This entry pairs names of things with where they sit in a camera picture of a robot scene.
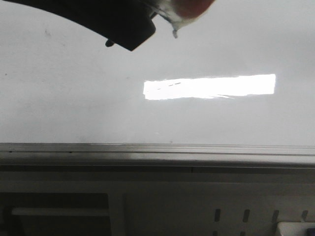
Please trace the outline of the black marker gripper finger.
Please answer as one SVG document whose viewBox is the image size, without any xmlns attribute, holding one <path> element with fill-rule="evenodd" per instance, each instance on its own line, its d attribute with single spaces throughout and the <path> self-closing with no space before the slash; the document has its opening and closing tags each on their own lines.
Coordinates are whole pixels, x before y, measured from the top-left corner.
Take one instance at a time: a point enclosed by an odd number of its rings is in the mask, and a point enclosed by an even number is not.
<svg viewBox="0 0 315 236">
<path fill-rule="evenodd" d="M 109 42 L 133 51 L 149 39 L 156 27 L 152 11 L 139 0 L 12 0 L 66 18 Z"/>
</svg>

